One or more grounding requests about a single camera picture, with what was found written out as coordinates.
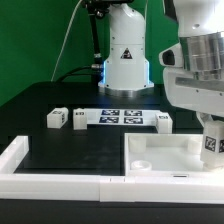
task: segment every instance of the white tray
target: white tray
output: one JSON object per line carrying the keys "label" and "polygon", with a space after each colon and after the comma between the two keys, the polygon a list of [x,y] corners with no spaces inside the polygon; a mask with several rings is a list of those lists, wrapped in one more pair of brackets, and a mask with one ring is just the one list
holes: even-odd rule
{"label": "white tray", "polygon": [[[153,141],[161,144],[158,153],[156,147],[152,147],[149,154],[146,150],[144,159],[149,159],[154,168],[142,175],[141,172],[134,174],[129,165],[133,159],[139,159],[129,154],[128,139],[136,135],[139,136],[125,135],[127,176],[119,177],[14,174],[29,150],[28,137],[18,136],[0,156],[0,198],[224,204],[223,174],[202,172],[198,157],[193,158],[193,164],[190,158],[184,158],[185,140],[191,136],[143,135],[148,146],[152,146]],[[164,139],[172,140],[166,149]]]}

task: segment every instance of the black table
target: black table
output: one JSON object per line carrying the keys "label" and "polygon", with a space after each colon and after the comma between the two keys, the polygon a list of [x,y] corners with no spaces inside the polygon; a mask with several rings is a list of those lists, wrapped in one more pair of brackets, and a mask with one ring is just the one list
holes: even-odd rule
{"label": "black table", "polygon": [[[48,129],[46,116],[67,107],[69,121]],[[154,127],[88,126],[74,131],[76,108],[145,109],[168,112],[173,133],[201,134],[194,112],[172,107],[162,85],[138,99],[98,93],[90,83],[37,83],[0,108],[0,153],[17,135],[30,151],[16,173],[124,175],[124,133],[156,133]],[[100,203],[0,200],[0,223],[222,223],[224,206],[167,203]]]}

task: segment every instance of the green wall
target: green wall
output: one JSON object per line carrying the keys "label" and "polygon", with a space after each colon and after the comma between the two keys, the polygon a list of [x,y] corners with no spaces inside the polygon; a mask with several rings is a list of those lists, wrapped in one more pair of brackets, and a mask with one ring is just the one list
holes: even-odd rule
{"label": "green wall", "polygon": [[[50,81],[63,38],[77,0],[0,1],[0,105],[32,83]],[[145,0],[131,6],[142,14]],[[109,53],[108,19],[97,21],[104,57]],[[177,42],[177,26],[163,15],[162,0],[149,0],[146,58],[152,79],[162,83],[158,54]],[[93,46],[85,9],[75,18],[56,78],[81,65],[91,64]],[[72,81],[89,81],[76,78]]]}

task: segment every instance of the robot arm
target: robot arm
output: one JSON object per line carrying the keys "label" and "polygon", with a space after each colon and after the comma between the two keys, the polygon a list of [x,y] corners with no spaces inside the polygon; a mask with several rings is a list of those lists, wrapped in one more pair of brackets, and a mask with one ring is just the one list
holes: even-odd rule
{"label": "robot arm", "polygon": [[97,64],[101,55],[95,17],[102,19],[109,14],[110,55],[104,62],[103,79],[98,86],[100,92],[113,96],[137,97],[151,93],[154,87],[149,80],[150,64],[145,58],[146,21],[139,12],[126,4],[132,1],[86,0]]}
{"label": "robot arm", "polygon": [[224,123],[211,115],[224,117],[224,1],[164,0],[164,8],[179,23],[179,43],[159,55],[168,100],[197,112],[204,167],[223,168]]}

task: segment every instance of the small white box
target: small white box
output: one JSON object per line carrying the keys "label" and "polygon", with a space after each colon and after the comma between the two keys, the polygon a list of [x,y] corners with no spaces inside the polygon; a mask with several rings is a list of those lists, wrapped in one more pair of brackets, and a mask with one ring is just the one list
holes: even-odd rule
{"label": "small white box", "polygon": [[87,129],[87,114],[85,109],[73,110],[73,128],[74,130]]}
{"label": "small white box", "polygon": [[60,129],[68,120],[68,109],[55,108],[47,115],[47,127]]}
{"label": "small white box", "polygon": [[201,160],[214,168],[224,166],[224,122],[205,123]]}
{"label": "small white box", "polygon": [[156,129],[159,134],[172,134],[173,120],[168,113],[157,113]]}

